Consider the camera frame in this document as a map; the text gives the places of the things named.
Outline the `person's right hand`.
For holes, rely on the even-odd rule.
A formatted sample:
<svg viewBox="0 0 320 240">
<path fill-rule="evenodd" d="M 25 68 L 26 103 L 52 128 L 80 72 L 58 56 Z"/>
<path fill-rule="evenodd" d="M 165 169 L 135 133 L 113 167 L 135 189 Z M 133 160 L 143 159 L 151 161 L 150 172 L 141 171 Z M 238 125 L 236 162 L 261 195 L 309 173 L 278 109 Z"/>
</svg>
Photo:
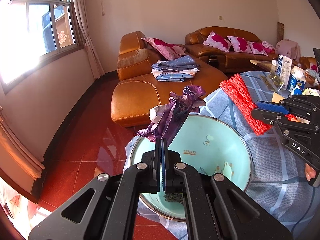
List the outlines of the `person's right hand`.
<svg viewBox="0 0 320 240">
<path fill-rule="evenodd" d="M 316 178 L 316 171 L 309 166 L 308 164 L 305 165 L 305 176 L 307 181 L 310 181 L 311 179 L 315 179 Z"/>
</svg>

